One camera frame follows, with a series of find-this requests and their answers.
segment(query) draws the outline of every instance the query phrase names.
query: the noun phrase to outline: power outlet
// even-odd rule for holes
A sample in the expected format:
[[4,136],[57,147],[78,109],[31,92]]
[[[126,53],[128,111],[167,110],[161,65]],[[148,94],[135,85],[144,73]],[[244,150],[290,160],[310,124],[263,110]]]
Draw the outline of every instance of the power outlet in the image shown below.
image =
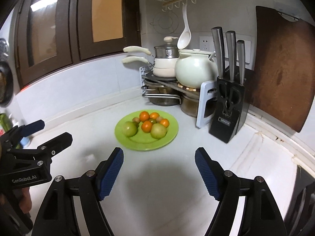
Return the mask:
[[211,36],[200,36],[199,37],[199,48],[201,51],[213,52],[211,47],[213,46],[213,39]]

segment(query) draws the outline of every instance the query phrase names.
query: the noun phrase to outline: black knife block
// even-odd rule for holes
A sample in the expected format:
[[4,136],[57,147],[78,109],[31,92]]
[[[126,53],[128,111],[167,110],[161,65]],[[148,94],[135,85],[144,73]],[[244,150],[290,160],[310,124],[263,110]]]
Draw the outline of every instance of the black knife block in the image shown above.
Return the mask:
[[226,68],[223,79],[217,78],[217,104],[209,133],[224,143],[228,143],[237,134],[246,120],[251,98],[246,83],[253,72],[245,69],[243,86],[239,84],[239,67],[235,67],[234,82],[229,79],[229,67]]

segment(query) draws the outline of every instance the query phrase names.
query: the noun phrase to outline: metal bolt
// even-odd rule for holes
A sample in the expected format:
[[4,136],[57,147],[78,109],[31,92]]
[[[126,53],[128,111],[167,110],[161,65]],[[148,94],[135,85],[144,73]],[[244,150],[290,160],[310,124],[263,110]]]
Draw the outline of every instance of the metal bolt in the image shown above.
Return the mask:
[[257,176],[257,177],[256,177],[256,180],[257,180],[258,182],[261,182],[261,183],[265,181],[262,176]]
[[62,180],[62,176],[56,176],[56,177],[55,177],[55,181],[56,181],[56,182],[59,182],[59,181],[61,181],[61,180]]
[[94,170],[89,170],[88,172],[86,172],[87,176],[94,176],[95,171]]
[[224,175],[226,175],[227,177],[231,177],[233,176],[233,173],[229,170],[224,171]]

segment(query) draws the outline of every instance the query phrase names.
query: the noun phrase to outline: plate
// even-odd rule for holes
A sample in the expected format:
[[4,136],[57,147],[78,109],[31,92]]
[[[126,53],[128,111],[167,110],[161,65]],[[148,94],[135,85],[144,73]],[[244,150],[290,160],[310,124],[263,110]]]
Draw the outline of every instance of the plate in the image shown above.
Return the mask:
[[[122,125],[126,121],[132,121],[134,117],[139,117],[139,114],[142,111],[147,111],[149,114],[152,112],[157,112],[160,116],[165,119],[168,119],[170,125],[167,128],[167,133],[165,137],[161,139],[154,139],[150,133],[145,133],[141,129],[142,122],[139,124],[138,132],[132,137],[126,137],[122,133]],[[161,148],[169,144],[178,133],[178,122],[177,120],[167,112],[159,111],[159,110],[140,110],[137,112],[133,112],[128,114],[124,118],[122,118],[115,127],[115,136],[119,143],[128,149],[135,151],[150,151]]]

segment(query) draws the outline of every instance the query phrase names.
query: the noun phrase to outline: white ladle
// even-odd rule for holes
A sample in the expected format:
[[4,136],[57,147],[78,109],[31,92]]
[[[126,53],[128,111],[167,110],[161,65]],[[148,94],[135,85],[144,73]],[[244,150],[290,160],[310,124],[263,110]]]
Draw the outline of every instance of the white ladle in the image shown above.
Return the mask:
[[183,19],[184,19],[185,28],[177,42],[177,47],[179,50],[186,48],[189,45],[190,40],[192,38],[192,34],[190,33],[189,26],[188,26],[187,4],[188,4],[187,1],[186,3],[183,3]]

